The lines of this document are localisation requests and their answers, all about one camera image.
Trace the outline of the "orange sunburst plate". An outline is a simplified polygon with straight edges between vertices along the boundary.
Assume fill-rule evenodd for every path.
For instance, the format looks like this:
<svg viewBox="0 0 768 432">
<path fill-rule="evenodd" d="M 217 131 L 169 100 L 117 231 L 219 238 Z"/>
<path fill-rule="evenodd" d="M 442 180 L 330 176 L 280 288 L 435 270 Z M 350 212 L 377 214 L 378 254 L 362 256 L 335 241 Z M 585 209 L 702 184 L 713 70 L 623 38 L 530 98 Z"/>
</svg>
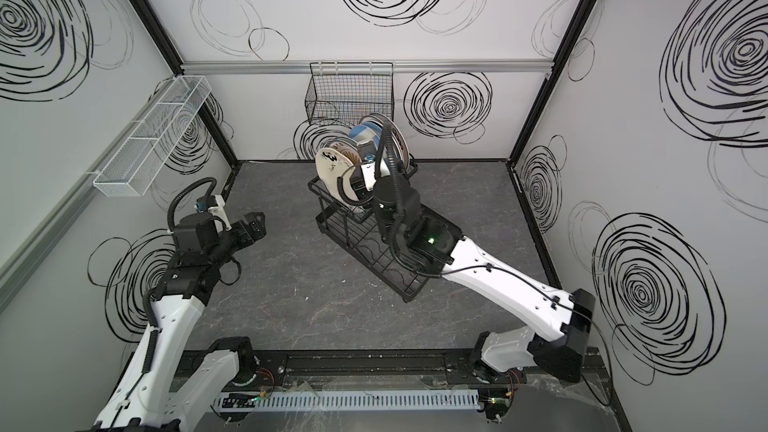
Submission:
<svg viewBox="0 0 768 432">
<path fill-rule="evenodd" d="M 346 141 L 336 140 L 330 145 L 330 147 L 346 157 L 353 165 L 359 165 L 361 163 L 361 157 L 356 147 L 350 145 Z"/>
</svg>

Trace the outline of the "white plate red characters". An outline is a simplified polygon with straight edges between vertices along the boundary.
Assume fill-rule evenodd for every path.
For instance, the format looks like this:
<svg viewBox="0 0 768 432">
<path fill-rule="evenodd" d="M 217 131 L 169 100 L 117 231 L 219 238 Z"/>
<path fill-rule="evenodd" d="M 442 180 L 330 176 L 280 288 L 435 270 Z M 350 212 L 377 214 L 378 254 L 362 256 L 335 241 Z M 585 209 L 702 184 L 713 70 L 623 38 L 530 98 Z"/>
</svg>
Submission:
<svg viewBox="0 0 768 432">
<path fill-rule="evenodd" d="M 411 156 L 408 149 L 408 145 L 405 140 L 405 137 L 403 136 L 402 132 L 397 127 L 397 125 L 393 122 L 393 120 L 385 115 L 374 113 L 369 115 L 365 119 L 365 121 L 374 123 L 380 128 L 383 128 L 385 124 L 389 124 L 391 126 L 394 147 L 396 149 L 396 152 L 399 155 L 399 158 L 403 162 L 405 169 L 408 170 L 410 168 L 410 163 L 411 163 Z"/>
</svg>

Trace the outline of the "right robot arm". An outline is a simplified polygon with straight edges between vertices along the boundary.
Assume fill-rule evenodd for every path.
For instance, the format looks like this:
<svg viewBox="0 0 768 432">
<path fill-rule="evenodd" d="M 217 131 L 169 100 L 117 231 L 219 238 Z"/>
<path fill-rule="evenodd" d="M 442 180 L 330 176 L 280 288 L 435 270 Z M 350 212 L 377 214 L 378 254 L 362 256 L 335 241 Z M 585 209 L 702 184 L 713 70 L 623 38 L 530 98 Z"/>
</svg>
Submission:
<svg viewBox="0 0 768 432">
<path fill-rule="evenodd" d="M 523 321 L 518 329 L 478 336 L 472 355 L 477 375 L 488 380 L 493 373 L 537 367 L 565 382 L 580 381 L 593 325 L 591 293 L 566 292 L 531 278 L 424 206 L 396 155 L 392 123 L 382 127 L 374 178 L 371 200 L 377 226 L 402 268 L 461 285 Z"/>
</svg>

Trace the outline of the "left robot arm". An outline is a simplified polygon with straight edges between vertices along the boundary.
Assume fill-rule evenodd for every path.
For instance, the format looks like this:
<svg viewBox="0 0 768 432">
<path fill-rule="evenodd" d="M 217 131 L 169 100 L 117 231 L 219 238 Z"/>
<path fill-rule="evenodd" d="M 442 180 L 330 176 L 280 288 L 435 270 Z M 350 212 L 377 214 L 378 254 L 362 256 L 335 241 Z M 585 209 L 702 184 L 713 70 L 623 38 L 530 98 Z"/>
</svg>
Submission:
<svg viewBox="0 0 768 432">
<path fill-rule="evenodd" d="M 225 337 L 205 350 L 177 392 L 171 385 L 185 346 L 236 252 L 266 234 L 265 216 L 229 222 L 213 177 L 182 189 L 168 206 L 174 251 L 159 283 L 145 292 L 147 326 L 94 431 L 192 431 L 230 383 L 249 384 L 259 373 L 249 338 Z"/>
</svg>

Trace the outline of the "black wire dish rack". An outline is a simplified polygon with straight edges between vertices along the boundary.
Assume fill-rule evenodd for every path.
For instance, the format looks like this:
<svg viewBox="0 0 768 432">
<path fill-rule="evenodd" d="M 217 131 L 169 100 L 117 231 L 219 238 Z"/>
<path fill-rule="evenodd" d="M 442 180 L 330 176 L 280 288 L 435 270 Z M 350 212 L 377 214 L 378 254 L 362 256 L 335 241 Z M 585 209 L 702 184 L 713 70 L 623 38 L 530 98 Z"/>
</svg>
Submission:
<svg viewBox="0 0 768 432">
<path fill-rule="evenodd" d="M 427 284 L 427 278 L 402 268 L 383 242 L 372 211 L 354 213 L 333 198 L 319 177 L 308 182 L 321 211 L 315 217 L 320 232 L 345 250 L 377 279 L 411 302 Z"/>
</svg>

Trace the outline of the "blue striped plate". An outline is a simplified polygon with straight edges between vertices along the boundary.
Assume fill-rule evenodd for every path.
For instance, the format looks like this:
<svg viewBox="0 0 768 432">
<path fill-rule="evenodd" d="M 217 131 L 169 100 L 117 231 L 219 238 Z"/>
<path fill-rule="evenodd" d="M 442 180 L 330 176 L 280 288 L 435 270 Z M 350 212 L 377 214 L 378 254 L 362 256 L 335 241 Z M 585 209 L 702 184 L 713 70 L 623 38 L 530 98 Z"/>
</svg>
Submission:
<svg viewBox="0 0 768 432">
<path fill-rule="evenodd" d="M 369 160 L 379 150 L 382 127 L 373 122 L 362 122 L 353 127 L 348 133 L 358 155 L 364 160 Z"/>
</svg>

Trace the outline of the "cream floral plate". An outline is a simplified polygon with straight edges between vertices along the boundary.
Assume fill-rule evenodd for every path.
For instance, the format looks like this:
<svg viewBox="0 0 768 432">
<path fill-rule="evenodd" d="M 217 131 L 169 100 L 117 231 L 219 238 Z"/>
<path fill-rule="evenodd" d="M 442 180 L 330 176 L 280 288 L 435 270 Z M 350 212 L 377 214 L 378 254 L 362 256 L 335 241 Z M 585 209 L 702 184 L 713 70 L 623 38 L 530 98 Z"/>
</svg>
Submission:
<svg viewBox="0 0 768 432">
<path fill-rule="evenodd" d="M 318 177 L 323 181 L 330 195 L 342 202 L 338 179 L 353 166 L 352 161 L 336 149 L 323 147 L 315 155 L 315 166 Z"/>
</svg>

